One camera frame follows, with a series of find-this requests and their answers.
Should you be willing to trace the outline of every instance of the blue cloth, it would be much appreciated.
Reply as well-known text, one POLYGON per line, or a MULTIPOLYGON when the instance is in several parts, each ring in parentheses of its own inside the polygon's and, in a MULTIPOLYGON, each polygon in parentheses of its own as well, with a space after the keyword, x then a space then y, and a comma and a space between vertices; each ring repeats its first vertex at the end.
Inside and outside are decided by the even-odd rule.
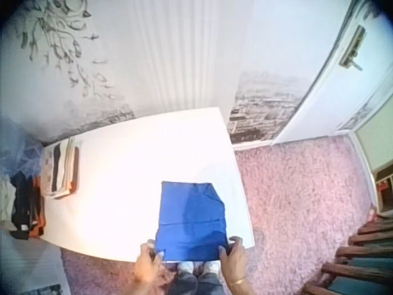
POLYGON ((164 261, 213 261, 228 248, 225 206, 211 183, 162 182, 156 252, 164 261))

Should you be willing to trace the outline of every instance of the carpet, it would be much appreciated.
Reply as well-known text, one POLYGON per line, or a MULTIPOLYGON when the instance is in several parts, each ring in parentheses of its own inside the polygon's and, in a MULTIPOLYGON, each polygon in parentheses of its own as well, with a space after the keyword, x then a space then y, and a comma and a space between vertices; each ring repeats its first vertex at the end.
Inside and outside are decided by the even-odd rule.
MULTIPOLYGON (((297 294, 319 278, 340 245, 365 222, 371 201, 345 136, 236 152, 254 229, 247 276, 257 294, 297 294)), ((73 294, 125 294, 133 264, 62 250, 73 294)), ((152 294, 164 294, 174 268, 152 294)))

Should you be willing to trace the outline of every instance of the white table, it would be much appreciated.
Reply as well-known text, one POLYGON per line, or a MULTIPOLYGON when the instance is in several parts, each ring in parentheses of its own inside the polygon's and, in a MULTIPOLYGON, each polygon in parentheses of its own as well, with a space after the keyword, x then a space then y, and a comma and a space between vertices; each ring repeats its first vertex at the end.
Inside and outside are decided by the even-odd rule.
POLYGON ((155 238, 161 182, 213 183, 227 234, 254 246, 233 148, 218 108, 143 117, 76 136, 79 190, 45 201, 42 238, 83 254, 135 261, 155 238))

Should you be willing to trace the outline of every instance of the door handle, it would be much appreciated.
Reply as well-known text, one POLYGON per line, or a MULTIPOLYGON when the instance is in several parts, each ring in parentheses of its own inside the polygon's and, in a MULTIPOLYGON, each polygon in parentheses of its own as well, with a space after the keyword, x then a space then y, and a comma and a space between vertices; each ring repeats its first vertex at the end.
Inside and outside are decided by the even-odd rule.
POLYGON ((356 32, 352 37, 348 48, 345 50, 343 57, 338 63, 340 66, 349 69, 351 66, 355 67, 359 71, 363 71, 363 68, 357 64, 354 59, 357 56, 360 46, 363 43, 364 37, 366 36, 366 29, 363 26, 357 26, 356 32))

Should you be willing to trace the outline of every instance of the shoe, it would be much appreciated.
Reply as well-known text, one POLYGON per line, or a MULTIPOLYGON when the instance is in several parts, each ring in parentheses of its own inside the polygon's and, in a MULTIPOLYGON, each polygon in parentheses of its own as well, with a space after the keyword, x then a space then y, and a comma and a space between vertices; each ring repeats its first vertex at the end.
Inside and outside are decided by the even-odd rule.
POLYGON ((193 271, 194 271, 194 263, 192 261, 180 262, 177 265, 177 272, 178 273, 181 273, 181 272, 193 273, 193 271))
POLYGON ((216 261, 208 261, 203 266, 203 275, 206 273, 214 273, 218 275, 221 269, 221 262, 219 260, 216 261))

